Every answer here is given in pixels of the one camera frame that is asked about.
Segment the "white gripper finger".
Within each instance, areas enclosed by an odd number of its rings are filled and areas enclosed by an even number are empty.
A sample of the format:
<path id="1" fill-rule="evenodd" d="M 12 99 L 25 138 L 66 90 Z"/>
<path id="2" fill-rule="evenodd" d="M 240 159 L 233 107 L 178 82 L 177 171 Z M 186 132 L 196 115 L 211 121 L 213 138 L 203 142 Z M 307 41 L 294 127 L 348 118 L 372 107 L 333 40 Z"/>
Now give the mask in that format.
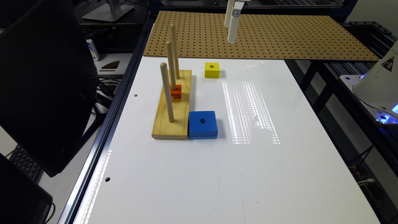
<path id="1" fill-rule="evenodd" d="M 235 43 L 236 40 L 236 35 L 238 31 L 238 25 L 239 25 L 239 18 L 241 15 L 241 10 L 245 4 L 245 0 L 235 0 L 233 11 L 232 11 L 232 16 L 231 16 L 231 21 L 230 21 L 230 26 L 228 27 L 228 43 L 233 44 Z"/>
<path id="2" fill-rule="evenodd" d="M 225 19 L 224 19 L 224 26 L 225 27 L 229 27 L 230 26 L 230 21 L 231 21 L 231 16 L 232 16 L 234 3 L 235 3 L 235 0 L 228 0 L 227 7 L 226 7 Z"/>

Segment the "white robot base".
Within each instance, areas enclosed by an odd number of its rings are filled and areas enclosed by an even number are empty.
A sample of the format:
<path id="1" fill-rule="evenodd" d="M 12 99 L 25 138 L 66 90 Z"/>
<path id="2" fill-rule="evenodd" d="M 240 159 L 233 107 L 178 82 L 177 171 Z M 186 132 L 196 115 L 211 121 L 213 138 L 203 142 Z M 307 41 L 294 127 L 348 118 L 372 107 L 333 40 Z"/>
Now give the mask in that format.
<path id="1" fill-rule="evenodd" d="M 397 44 L 364 75 L 342 75 L 375 123 L 397 124 Z"/>

